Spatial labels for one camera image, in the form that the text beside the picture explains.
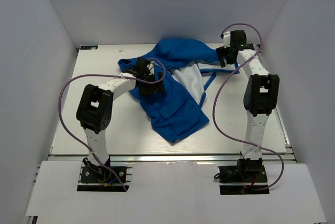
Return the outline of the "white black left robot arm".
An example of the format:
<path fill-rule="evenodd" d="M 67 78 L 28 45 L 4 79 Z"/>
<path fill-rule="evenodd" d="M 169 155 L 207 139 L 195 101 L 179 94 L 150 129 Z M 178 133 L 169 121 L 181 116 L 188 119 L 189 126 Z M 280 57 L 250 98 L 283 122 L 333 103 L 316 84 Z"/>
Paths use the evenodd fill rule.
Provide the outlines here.
<path fill-rule="evenodd" d="M 106 146 L 106 129 L 111 122 L 114 100 L 121 95 L 138 89 L 140 96 L 155 93 L 165 94 L 163 79 L 166 69 L 156 59 L 138 58 L 135 65 L 122 71 L 101 85 L 85 86 L 76 119 L 84 130 L 89 147 L 84 165 L 100 182 L 111 176 L 110 159 Z"/>

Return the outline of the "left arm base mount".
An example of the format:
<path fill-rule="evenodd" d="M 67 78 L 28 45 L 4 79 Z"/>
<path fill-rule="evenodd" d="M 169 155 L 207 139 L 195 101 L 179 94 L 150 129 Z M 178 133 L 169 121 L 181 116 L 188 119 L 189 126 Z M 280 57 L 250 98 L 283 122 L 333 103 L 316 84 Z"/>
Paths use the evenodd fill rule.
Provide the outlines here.
<path fill-rule="evenodd" d="M 131 182 L 132 167 L 111 166 L 114 172 L 84 158 L 77 184 L 78 192 L 125 192 Z"/>

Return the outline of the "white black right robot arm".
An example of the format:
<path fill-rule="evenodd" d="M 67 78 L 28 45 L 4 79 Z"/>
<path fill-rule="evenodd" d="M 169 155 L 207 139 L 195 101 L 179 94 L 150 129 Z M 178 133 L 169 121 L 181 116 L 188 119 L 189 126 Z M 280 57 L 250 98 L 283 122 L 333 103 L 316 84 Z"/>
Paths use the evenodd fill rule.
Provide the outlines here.
<path fill-rule="evenodd" d="M 280 78 L 265 69 L 259 49 L 247 43 L 244 30 L 223 32 L 221 38 L 223 46 L 216 49 L 220 65 L 237 64 L 248 78 L 243 97 L 247 112 L 245 143 L 236 167 L 224 171 L 224 175 L 236 182 L 253 183 L 262 172 L 261 146 L 266 123 L 276 108 Z"/>

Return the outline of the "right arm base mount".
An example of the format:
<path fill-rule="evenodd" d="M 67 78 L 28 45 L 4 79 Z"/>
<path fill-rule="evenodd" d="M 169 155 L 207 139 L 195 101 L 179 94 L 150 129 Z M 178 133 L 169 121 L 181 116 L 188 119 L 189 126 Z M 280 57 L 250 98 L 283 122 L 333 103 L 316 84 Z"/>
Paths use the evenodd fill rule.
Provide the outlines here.
<path fill-rule="evenodd" d="M 240 158 L 236 165 L 218 167 L 214 180 L 221 195 L 266 195 L 270 193 L 263 160 Z"/>

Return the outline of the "blue zip-up jacket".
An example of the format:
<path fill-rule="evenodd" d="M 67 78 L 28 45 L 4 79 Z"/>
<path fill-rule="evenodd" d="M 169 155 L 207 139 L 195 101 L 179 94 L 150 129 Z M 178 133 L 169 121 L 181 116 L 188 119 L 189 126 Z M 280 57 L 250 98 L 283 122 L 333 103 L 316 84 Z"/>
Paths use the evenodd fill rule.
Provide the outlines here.
<path fill-rule="evenodd" d="M 202 111 L 206 89 L 217 73 L 231 73 L 238 66 L 221 67 L 216 51 L 196 39 L 163 39 L 142 58 L 158 60 L 156 74 L 166 72 L 165 94 L 141 96 L 138 88 L 130 93 L 150 118 L 153 130 L 171 144 L 209 123 Z"/>

